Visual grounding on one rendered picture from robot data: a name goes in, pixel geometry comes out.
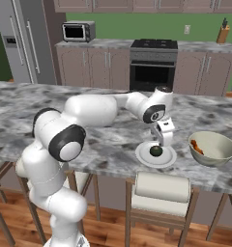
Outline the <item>orange-brown chicken drumstick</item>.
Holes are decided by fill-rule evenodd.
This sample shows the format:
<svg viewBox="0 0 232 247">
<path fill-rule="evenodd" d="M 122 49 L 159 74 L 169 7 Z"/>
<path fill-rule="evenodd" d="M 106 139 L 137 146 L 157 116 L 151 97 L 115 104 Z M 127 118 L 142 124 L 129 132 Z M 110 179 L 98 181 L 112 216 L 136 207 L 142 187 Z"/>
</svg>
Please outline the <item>orange-brown chicken drumstick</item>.
<svg viewBox="0 0 232 247">
<path fill-rule="evenodd" d="M 197 145 L 197 143 L 196 143 L 196 141 L 195 141 L 194 139 L 192 139 L 192 140 L 190 141 L 190 143 L 192 144 L 193 148 L 194 148 L 197 152 L 199 152 L 200 154 L 204 155 L 203 150 L 201 150 L 201 149 L 198 148 L 198 145 Z"/>
</svg>

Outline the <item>stainless steel fridge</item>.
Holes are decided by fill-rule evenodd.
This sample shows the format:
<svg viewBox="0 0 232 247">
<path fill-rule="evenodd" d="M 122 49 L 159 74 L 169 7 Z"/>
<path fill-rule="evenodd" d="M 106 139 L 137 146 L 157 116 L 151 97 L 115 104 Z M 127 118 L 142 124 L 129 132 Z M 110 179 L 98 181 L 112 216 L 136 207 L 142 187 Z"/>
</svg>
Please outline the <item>stainless steel fridge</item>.
<svg viewBox="0 0 232 247">
<path fill-rule="evenodd" d="M 56 84 L 43 0 L 0 0 L 0 34 L 14 82 Z"/>
</svg>

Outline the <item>black and steel oven range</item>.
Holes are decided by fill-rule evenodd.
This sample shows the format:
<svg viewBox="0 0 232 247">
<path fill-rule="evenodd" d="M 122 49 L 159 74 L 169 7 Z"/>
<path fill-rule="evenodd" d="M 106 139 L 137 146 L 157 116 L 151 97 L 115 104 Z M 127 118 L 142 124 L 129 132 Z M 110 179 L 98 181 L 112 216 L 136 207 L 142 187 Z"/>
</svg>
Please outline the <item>black and steel oven range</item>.
<svg viewBox="0 0 232 247">
<path fill-rule="evenodd" d="M 178 43 L 140 39 L 130 46 L 130 90 L 152 92 L 163 86 L 173 90 Z"/>
</svg>

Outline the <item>fridge door with dispenser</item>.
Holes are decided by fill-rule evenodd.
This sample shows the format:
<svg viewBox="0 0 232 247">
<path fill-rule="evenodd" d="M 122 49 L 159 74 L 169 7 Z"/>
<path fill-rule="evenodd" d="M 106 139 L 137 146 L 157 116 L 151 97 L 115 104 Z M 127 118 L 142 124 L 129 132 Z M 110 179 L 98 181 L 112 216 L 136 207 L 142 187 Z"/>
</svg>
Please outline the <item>fridge door with dispenser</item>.
<svg viewBox="0 0 232 247">
<path fill-rule="evenodd" d="M 14 20 L 20 51 L 25 63 L 24 66 L 20 64 L 10 15 Z M 0 0 L 0 81 L 10 81 L 11 79 L 16 83 L 31 82 L 12 1 Z"/>
</svg>

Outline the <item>wooden knife block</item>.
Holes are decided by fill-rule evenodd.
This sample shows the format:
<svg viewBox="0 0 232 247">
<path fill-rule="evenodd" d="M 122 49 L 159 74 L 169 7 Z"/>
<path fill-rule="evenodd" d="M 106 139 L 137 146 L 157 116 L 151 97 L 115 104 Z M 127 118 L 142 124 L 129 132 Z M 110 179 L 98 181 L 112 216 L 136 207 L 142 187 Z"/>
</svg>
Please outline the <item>wooden knife block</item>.
<svg viewBox="0 0 232 247">
<path fill-rule="evenodd" d="M 222 24 L 220 26 L 220 29 L 217 35 L 217 43 L 222 44 L 226 42 L 226 38 L 228 36 L 229 30 L 230 30 L 230 26 L 228 25 L 228 21 L 225 18 L 222 21 Z"/>
</svg>

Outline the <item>taupe base cupboards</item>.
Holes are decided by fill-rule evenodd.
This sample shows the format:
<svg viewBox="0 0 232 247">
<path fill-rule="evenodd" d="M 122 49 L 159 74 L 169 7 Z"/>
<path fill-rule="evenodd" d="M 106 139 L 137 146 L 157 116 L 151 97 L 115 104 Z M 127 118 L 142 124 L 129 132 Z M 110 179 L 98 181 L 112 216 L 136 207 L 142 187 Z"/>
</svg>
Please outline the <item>taupe base cupboards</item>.
<svg viewBox="0 0 232 247">
<path fill-rule="evenodd" d="M 182 95 L 225 96 L 232 74 L 232 44 L 179 41 L 173 91 Z"/>
<path fill-rule="evenodd" d="M 128 90 L 132 40 L 95 39 L 56 44 L 62 84 Z"/>
</svg>

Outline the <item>pale grey bowl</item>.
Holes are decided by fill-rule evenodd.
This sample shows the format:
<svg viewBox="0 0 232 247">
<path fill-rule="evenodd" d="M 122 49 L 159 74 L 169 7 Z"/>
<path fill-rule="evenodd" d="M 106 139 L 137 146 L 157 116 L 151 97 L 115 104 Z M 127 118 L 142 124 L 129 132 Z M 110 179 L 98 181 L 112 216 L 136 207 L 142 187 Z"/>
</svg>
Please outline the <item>pale grey bowl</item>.
<svg viewBox="0 0 232 247">
<path fill-rule="evenodd" d="M 204 155 L 197 152 L 190 141 L 194 139 Z M 220 167 L 232 158 L 232 140 L 213 131 L 198 131 L 188 138 L 192 157 L 201 165 Z"/>
</svg>

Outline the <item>taupe wall cupboards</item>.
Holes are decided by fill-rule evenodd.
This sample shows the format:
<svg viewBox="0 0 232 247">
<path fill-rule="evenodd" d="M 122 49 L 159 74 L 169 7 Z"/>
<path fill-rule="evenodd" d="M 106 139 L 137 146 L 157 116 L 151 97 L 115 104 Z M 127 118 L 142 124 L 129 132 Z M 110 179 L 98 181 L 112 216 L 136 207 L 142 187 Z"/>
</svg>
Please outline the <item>taupe wall cupboards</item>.
<svg viewBox="0 0 232 247">
<path fill-rule="evenodd" d="M 54 0 L 58 13 L 232 14 L 232 0 Z"/>
</svg>

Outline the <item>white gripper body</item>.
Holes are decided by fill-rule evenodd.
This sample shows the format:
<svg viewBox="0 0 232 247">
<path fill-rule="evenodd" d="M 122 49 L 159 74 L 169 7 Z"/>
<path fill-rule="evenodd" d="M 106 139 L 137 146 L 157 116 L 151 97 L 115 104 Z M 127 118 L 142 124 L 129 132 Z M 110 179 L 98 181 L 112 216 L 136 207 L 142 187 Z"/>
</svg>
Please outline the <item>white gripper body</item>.
<svg viewBox="0 0 232 247">
<path fill-rule="evenodd" d="M 159 143 L 162 147 L 169 147 L 172 144 L 173 132 L 173 129 L 159 130 Z"/>
</svg>

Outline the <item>silver toaster oven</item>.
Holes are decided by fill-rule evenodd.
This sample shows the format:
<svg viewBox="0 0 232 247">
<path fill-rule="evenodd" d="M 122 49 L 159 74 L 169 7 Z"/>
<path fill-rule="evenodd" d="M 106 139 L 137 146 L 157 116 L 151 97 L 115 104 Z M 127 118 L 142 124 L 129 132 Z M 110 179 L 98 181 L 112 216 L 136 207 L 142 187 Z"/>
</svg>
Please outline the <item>silver toaster oven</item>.
<svg viewBox="0 0 232 247">
<path fill-rule="evenodd" d="M 62 24 L 64 41 L 90 42 L 96 37 L 94 21 L 67 21 Z"/>
</svg>

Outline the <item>dark green squash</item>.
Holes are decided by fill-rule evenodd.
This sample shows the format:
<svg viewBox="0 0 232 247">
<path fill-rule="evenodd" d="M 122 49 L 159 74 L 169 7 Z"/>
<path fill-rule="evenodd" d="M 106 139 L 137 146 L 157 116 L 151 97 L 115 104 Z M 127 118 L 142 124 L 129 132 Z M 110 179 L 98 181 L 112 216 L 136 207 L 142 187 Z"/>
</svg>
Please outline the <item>dark green squash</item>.
<svg viewBox="0 0 232 247">
<path fill-rule="evenodd" d="M 154 156 L 154 157 L 158 157 L 161 156 L 163 153 L 162 147 L 160 146 L 152 146 L 150 148 L 150 155 Z"/>
</svg>

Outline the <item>white round plate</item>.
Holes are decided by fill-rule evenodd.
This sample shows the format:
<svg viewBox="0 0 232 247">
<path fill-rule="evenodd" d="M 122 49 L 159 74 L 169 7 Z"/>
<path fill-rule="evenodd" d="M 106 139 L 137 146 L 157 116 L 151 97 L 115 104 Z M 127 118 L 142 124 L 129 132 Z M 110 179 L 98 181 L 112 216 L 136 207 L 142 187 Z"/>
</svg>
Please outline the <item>white round plate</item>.
<svg viewBox="0 0 232 247">
<path fill-rule="evenodd" d="M 150 154 L 152 146 L 161 145 L 156 141 L 148 141 L 141 143 L 135 150 L 137 159 L 144 165 L 150 168 L 162 169 L 173 165 L 177 159 L 177 153 L 172 147 L 162 147 L 163 153 L 161 156 L 154 157 Z"/>
</svg>

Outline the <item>plain steel fridge door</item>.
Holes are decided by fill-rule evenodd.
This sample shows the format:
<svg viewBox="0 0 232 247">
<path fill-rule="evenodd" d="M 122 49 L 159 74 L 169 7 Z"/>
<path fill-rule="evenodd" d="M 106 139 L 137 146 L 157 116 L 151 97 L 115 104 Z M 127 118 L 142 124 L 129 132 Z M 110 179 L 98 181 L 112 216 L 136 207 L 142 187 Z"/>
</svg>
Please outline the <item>plain steel fridge door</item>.
<svg viewBox="0 0 232 247">
<path fill-rule="evenodd" d="M 43 0 L 12 0 L 15 15 L 18 18 L 22 42 L 25 45 L 25 56 L 32 74 L 34 84 L 56 84 L 51 48 L 44 18 Z M 30 20 L 34 43 L 36 46 L 41 73 L 36 70 L 36 63 L 30 41 L 27 20 Z"/>
</svg>

